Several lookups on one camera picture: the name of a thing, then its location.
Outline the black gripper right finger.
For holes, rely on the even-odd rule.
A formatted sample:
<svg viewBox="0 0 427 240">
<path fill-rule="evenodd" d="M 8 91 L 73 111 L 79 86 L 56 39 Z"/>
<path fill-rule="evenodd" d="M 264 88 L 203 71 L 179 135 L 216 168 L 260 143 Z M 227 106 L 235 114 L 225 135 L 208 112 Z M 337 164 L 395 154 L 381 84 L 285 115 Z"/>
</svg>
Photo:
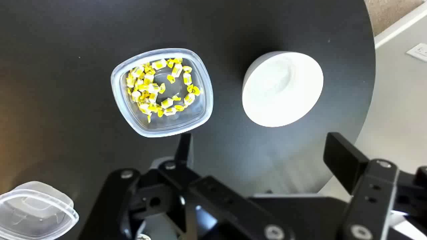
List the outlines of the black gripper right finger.
<svg viewBox="0 0 427 240">
<path fill-rule="evenodd" d="M 343 186 L 345 192 L 351 194 L 355 190 L 359 178 L 367 168 L 368 158 L 341 134 L 328 132 L 325 138 L 323 162 Z"/>
</svg>

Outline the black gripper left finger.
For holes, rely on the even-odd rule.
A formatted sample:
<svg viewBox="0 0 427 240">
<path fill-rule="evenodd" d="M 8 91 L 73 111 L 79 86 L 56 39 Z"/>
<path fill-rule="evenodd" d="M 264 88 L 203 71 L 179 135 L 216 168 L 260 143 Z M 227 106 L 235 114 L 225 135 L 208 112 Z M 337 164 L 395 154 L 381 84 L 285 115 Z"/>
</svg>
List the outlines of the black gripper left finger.
<svg viewBox="0 0 427 240">
<path fill-rule="evenodd" d="M 175 160 L 189 167 L 192 159 L 192 135 L 183 134 L 179 140 L 177 150 L 175 152 Z"/>
</svg>

